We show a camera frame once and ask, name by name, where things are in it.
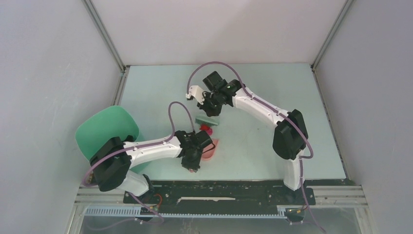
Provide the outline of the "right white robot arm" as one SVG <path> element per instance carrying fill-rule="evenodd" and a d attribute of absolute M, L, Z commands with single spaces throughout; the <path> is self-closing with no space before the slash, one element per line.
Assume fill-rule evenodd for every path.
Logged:
<path fill-rule="evenodd" d="M 304 182 L 300 157 L 303 156 L 308 133 L 303 115 L 298 110 L 286 111 L 256 96 L 239 80 L 227 82 L 214 71 L 203 83 L 208 88 L 201 92 L 204 99 L 198 107 L 209 117 L 218 116 L 223 105 L 243 110 L 274 129 L 272 148 L 284 159 L 283 182 L 286 188 L 283 197 L 295 204 L 303 197 L 301 185 Z"/>

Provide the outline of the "green hand brush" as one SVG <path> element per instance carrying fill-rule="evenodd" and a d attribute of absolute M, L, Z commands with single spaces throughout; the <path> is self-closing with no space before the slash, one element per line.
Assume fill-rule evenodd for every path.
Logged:
<path fill-rule="evenodd" d="M 208 117 L 205 115 L 198 115 L 195 118 L 195 123 L 199 125 L 206 125 L 206 126 L 218 126 L 220 124 L 220 121 L 218 118 L 215 117 Z"/>

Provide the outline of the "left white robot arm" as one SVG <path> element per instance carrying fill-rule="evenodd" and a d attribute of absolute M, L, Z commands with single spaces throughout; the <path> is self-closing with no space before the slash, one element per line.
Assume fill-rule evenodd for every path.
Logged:
<path fill-rule="evenodd" d="M 133 167 L 165 159 L 181 158 L 181 165 L 189 171 L 200 169 L 202 154 L 213 140 L 206 131 L 177 131 L 174 135 L 143 142 L 109 139 L 89 160 L 94 181 L 102 192 L 121 189 L 130 192 L 142 203 L 152 201 L 154 188 L 145 174 L 137 174 Z"/>

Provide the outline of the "pink plastic dustpan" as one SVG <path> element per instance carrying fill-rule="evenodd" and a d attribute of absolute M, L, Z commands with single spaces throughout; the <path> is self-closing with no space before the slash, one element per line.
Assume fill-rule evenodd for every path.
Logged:
<path fill-rule="evenodd" d="M 219 144 L 219 139 L 213 138 L 212 143 L 204 149 L 201 159 L 210 160 L 214 156 L 214 153 L 217 149 L 218 144 Z"/>

